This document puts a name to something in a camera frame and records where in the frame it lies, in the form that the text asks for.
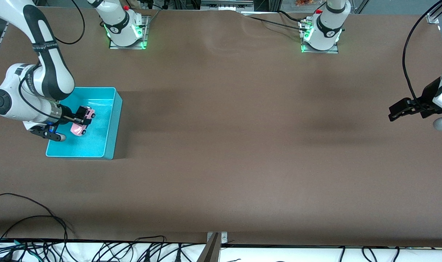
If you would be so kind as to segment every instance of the black cable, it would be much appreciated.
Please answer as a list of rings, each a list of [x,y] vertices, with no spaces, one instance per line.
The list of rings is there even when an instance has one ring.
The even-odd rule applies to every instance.
[[[111,252],[111,254],[113,254],[113,256],[112,256],[110,259],[108,259],[107,262],[111,262],[111,260],[112,260],[113,258],[116,258],[118,261],[120,261],[120,259],[117,257],[117,255],[118,255],[119,253],[123,252],[124,249],[128,249],[127,252],[123,255],[123,257],[125,257],[125,256],[127,255],[127,253],[129,252],[129,250],[131,249],[131,247],[132,247],[133,244],[134,244],[133,242],[130,243],[130,244],[128,244],[126,247],[124,247],[123,249],[121,249],[120,251],[118,251],[116,254],[113,254],[113,252]]]
[[[395,253],[394,258],[392,259],[392,262],[395,262],[397,257],[399,257],[399,253],[400,253],[400,248],[399,247],[395,247],[397,249],[397,252]]]
[[[117,246],[120,245],[120,244],[121,244],[121,243],[118,243],[118,244],[112,246],[111,248],[108,248],[108,251],[106,251],[106,252],[104,252],[103,254],[101,254],[101,255],[98,257],[98,259],[97,259],[96,262],[99,262],[100,259],[101,259],[106,253],[108,253],[109,251],[111,251],[111,249],[114,249],[115,247],[117,247]]]
[[[63,260],[63,254],[64,254],[64,249],[65,249],[65,247],[66,247],[66,241],[64,242],[63,249],[61,250],[61,254],[60,254],[60,262],[61,262],[61,261],[64,261],[64,260]]]
[[[68,247],[66,247],[66,252],[68,252],[68,255],[69,255],[69,256],[70,256],[75,262],[80,262],[79,260],[75,259],[75,258],[73,257],[73,255],[71,255],[71,253],[69,252]]]
[[[183,249],[184,247],[190,247],[190,246],[194,246],[194,245],[200,245],[200,244],[188,244],[185,246],[182,246],[181,249]],[[173,251],[170,251],[169,253],[167,253],[166,255],[164,255],[163,257],[161,257],[161,259],[158,259],[156,262],[161,262],[165,257],[169,256],[171,253],[176,252],[179,248],[174,249]]]
[[[256,7],[256,9],[255,9],[254,11],[255,11],[255,12],[258,11],[258,9],[261,7],[261,5],[262,5],[264,2],[265,2],[265,0],[263,0],[263,1],[258,5],[258,7]]]
[[[345,253],[345,246],[342,246],[342,252],[341,256],[339,257],[339,262],[342,262],[342,259],[344,258],[344,253]]]
[[[148,246],[148,249],[146,249],[143,253],[142,253],[142,255],[137,259],[137,262],[141,262],[142,261],[142,259],[144,259],[144,262],[149,262],[150,261],[150,252],[152,252],[153,250],[155,250],[156,248],[157,248],[157,245],[158,244],[156,244],[156,243],[151,243],[149,246]]]
[[[166,237],[164,235],[154,235],[154,236],[151,236],[151,237],[138,237],[138,238],[136,238],[134,240],[134,242],[142,240],[142,239],[150,239],[150,238],[158,238],[158,237],[161,237],[163,239],[163,242],[166,241]]]
[[[264,19],[261,19],[261,18],[252,17],[250,15],[249,15],[249,17],[252,18],[252,19],[255,19],[255,20],[260,20],[260,21],[263,21],[263,22],[266,22],[266,23],[271,23],[271,24],[274,24],[274,25],[280,25],[280,26],[286,27],[286,28],[293,28],[293,29],[297,29],[297,30],[300,30],[300,31],[306,31],[305,28],[298,28],[298,27],[293,27],[293,26],[290,26],[290,25],[284,25],[284,24],[273,22],[273,21],[268,21],[268,20],[264,20]]]
[[[38,248],[35,248],[32,250],[32,252],[35,253],[35,255],[37,255],[37,257],[40,257],[40,259],[42,259],[42,257],[40,256],[40,254],[37,252],[37,249],[41,249],[42,246],[38,246]]]
[[[58,222],[63,227],[63,229],[64,229],[64,235],[63,235],[64,236],[64,242],[66,243],[66,240],[68,239],[68,231],[67,231],[68,226],[64,222],[64,220],[61,219],[60,217],[56,216],[53,213],[53,211],[51,211],[51,209],[49,209],[47,206],[41,204],[40,202],[35,201],[35,200],[33,200],[33,199],[29,198],[29,197],[23,196],[23,195],[14,194],[14,193],[2,193],[2,194],[0,194],[0,196],[4,196],[4,195],[12,195],[12,196],[20,197],[20,198],[23,198],[23,199],[27,199],[27,200],[29,200],[29,201],[31,201],[31,202],[33,202],[35,204],[38,204],[39,206],[43,207],[50,214],[50,216],[45,216],[44,215],[43,217],[52,217],[53,219],[56,220],[56,222]],[[3,233],[3,235],[0,237],[0,239],[3,238],[14,226],[19,224],[20,222],[23,222],[24,220],[31,219],[31,218],[34,218],[34,217],[41,217],[41,216],[30,216],[30,217],[21,219],[20,221],[16,222],[12,226],[10,226],[10,228],[7,229],[7,231],[5,231],[5,233]]]
[[[122,257],[118,257],[119,252],[116,253],[116,255],[114,255],[114,256],[116,256],[116,259],[117,259],[118,261],[120,261],[120,260],[123,259],[126,255],[129,254],[129,250],[132,250],[132,256],[131,256],[131,258],[129,259],[129,261],[132,261],[132,259],[133,259],[133,245],[134,245],[134,243],[128,245],[128,250],[126,250],[126,252],[124,253],[124,255],[123,255]]]
[[[174,262],[181,262],[181,252],[182,252],[181,247],[182,244],[179,243],[179,248],[177,249],[176,259],[174,260]]]
[[[158,257],[156,258],[156,261],[158,261],[158,260],[160,260],[160,256],[161,256],[161,250],[163,249],[163,243],[161,243],[161,248],[160,248],[160,250],[159,250],[159,252],[158,252]]]
[[[163,245],[163,244],[164,244],[164,243],[161,242],[160,247],[155,247],[154,249],[152,249],[151,251],[155,251],[155,252],[151,253],[151,254],[150,254],[150,257],[153,257],[157,252],[160,252],[160,254],[161,254],[161,250],[162,250],[164,247],[167,247],[167,246],[171,245],[170,243],[168,243],[168,244],[166,244],[166,245]]]
[[[24,252],[22,252],[22,255],[20,255],[20,257],[18,259],[19,262],[22,262],[22,259],[24,258],[24,255],[25,255],[26,252],[27,252],[27,244],[25,245]]]
[[[39,66],[40,66],[40,61],[37,61],[37,64],[33,67],[32,72],[35,71]],[[25,99],[24,95],[22,94],[21,89],[22,89],[22,83],[25,81],[26,77],[27,77],[27,74],[26,74],[26,75],[22,78],[22,80],[19,82],[18,91],[19,91],[19,96],[20,96],[20,98],[21,98],[21,99],[22,99],[22,100],[23,100],[28,106],[30,106],[32,109],[34,109],[34,110],[37,111],[38,113],[40,113],[40,114],[42,114],[42,115],[44,115],[44,116],[47,116],[47,117],[49,117],[49,118],[53,118],[53,119],[56,119],[56,120],[60,120],[61,118],[59,118],[59,117],[57,117],[57,116],[52,116],[52,115],[49,115],[49,114],[46,114],[46,113],[40,111],[38,108],[36,108],[35,106],[33,106],[31,103],[29,103],[29,101],[27,101],[27,99]]]
[[[365,255],[365,249],[369,249],[369,252],[371,252],[371,255],[373,255],[374,262],[378,262],[378,260],[376,259],[376,256],[374,255],[374,252],[373,252],[369,247],[362,247],[362,254],[363,254],[363,256],[365,257],[365,259],[366,259],[368,262],[373,262],[373,261],[371,261],[371,260]]]
[[[95,253],[95,255],[92,257],[92,262],[95,259],[95,257],[98,255],[100,256],[100,251],[103,250],[105,248],[105,245],[108,247],[108,249],[110,249],[110,247],[108,246],[108,244],[106,244],[105,242],[103,242],[103,244],[101,245],[100,249],[98,249],[98,251]]]
[[[186,255],[186,253],[184,253],[184,251],[181,249],[181,254],[184,256],[184,257],[186,257],[186,259],[189,261],[189,262],[192,262],[191,261],[191,259]]]
[[[48,251],[53,254],[53,259],[56,262],[56,257],[54,252],[52,252],[49,248],[48,248],[48,244],[46,242],[43,242],[43,252],[45,252],[45,255],[48,257]]]
[[[194,9],[196,9],[196,10],[200,10],[200,7],[198,6],[196,0],[190,0],[190,1],[191,1],[192,5],[193,5],[193,8],[194,8]]]
[[[288,13],[284,12],[283,10],[278,10],[276,13],[282,13],[283,15],[285,15],[285,16],[286,16],[287,18],[289,18],[290,20],[292,20],[292,21],[296,21],[296,22],[300,22],[301,20],[304,19],[304,18],[302,18],[302,19],[294,18],[294,17],[290,16]]]
[[[413,100],[417,103],[417,105],[421,108],[421,109],[423,109],[423,110],[425,110],[425,111],[427,111],[427,109],[426,108],[424,108],[424,106],[422,106],[421,105],[421,103],[420,103],[420,101],[418,101],[418,99],[417,99],[417,95],[415,94],[415,92],[413,91],[413,87],[412,87],[412,83],[410,82],[410,78],[409,78],[409,75],[408,75],[408,73],[407,73],[407,68],[406,68],[406,65],[405,65],[405,56],[406,56],[406,53],[407,53],[407,46],[409,45],[409,41],[410,41],[410,37],[412,37],[412,34],[413,34],[413,32],[414,32],[414,30],[415,30],[415,28],[417,28],[417,25],[419,25],[419,23],[421,22],[421,20],[434,8],[434,7],[436,7],[437,5],[439,5],[440,3],[442,3],[442,0],[439,0],[439,1],[437,1],[437,3],[435,3],[432,7],[430,7],[418,20],[417,20],[417,22],[415,23],[415,25],[413,25],[413,27],[412,27],[412,29],[410,30],[410,33],[409,33],[409,36],[407,36],[407,40],[405,41],[405,45],[404,45],[404,47],[403,47],[403,52],[402,52],[402,69],[403,69],[403,74],[404,74],[404,76],[405,76],[405,79],[407,80],[407,85],[409,86],[409,90],[410,90],[410,93],[412,94],[412,97],[413,97]]]
[[[80,34],[80,37],[79,37],[76,41],[71,42],[71,43],[68,43],[68,42],[62,41],[62,40],[60,40],[58,37],[55,37],[56,40],[58,40],[59,42],[61,42],[61,43],[63,43],[63,44],[66,44],[66,45],[74,45],[75,43],[79,42],[79,41],[82,39],[82,37],[84,36],[84,33],[85,33],[85,19],[84,19],[84,15],[82,14],[82,11],[80,10],[80,8],[77,6],[76,2],[75,2],[74,0],[71,0],[71,1],[72,1],[73,4],[76,6],[77,11],[80,13],[80,18],[82,18],[82,27],[83,27],[83,28],[82,28],[82,33]]]

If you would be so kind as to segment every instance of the metal bracket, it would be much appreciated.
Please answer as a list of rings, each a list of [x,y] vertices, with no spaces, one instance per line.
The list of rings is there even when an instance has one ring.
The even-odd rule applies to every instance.
[[[137,29],[138,33],[142,33],[142,37],[137,40],[133,45],[122,47],[116,45],[113,41],[109,41],[110,49],[131,49],[131,50],[142,50],[146,49],[146,43],[148,41],[148,28],[150,27],[150,15],[142,15],[142,28]]]
[[[426,21],[429,24],[439,24],[439,19],[437,19],[437,18],[434,19],[430,13],[428,13],[426,15]]]
[[[211,236],[214,234],[215,232],[208,232],[208,234],[206,234],[206,241],[210,241]],[[220,232],[221,233],[221,244],[226,244],[228,242],[228,233],[227,232]]]

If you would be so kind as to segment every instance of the green led light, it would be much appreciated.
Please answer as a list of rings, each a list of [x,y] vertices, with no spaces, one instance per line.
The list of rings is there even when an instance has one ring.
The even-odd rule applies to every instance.
[[[111,38],[111,36],[109,36],[108,28],[105,27],[105,30],[106,30],[106,35],[108,36],[108,38]]]
[[[137,27],[132,27],[132,29],[134,30],[134,33],[135,33],[135,36],[136,37],[140,37],[140,35],[142,34],[142,32],[137,32],[137,30],[135,29],[135,28],[137,28]]]
[[[140,46],[142,47],[142,49],[146,49],[146,40],[140,43]]]

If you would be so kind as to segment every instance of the metal frame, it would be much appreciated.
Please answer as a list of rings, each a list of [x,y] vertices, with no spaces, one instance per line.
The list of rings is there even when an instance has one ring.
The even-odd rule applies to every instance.
[[[233,10],[236,12],[253,12],[253,0],[201,0],[200,10]]]
[[[365,9],[366,5],[370,2],[370,0],[363,0],[362,3],[358,6],[355,13],[362,13]]]
[[[269,12],[277,12],[281,9],[282,0],[269,0]]]
[[[437,5],[431,13],[428,13],[426,20],[429,24],[439,24],[438,18],[442,15],[442,3]]]
[[[208,243],[198,257],[197,262],[219,262],[222,232],[210,232]]]

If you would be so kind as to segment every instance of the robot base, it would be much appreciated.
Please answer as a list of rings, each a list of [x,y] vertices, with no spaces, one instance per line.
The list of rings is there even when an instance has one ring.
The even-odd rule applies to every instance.
[[[337,44],[334,43],[333,47],[328,50],[317,50],[304,40],[305,35],[307,35],[311,28],[313,18],[311,16],[307,17],[306,20],[302,20],[298,22],[299,28],[305,28],[307,31],[300,31],[300,42],[301,42],[301,50],[302,53],[339,53],[337,48]]]
[[[116,45],[113,41],[109,41],[110,49],[131,49],[131,50],[142,50],[146,49],[146,42],[148,41],[148,28],[150,26],[150,15],[142,15],[142,28],[136,29],[137,33],[141,33],[142,37],[138,39],[135,43],[130,46],[122,47]]]

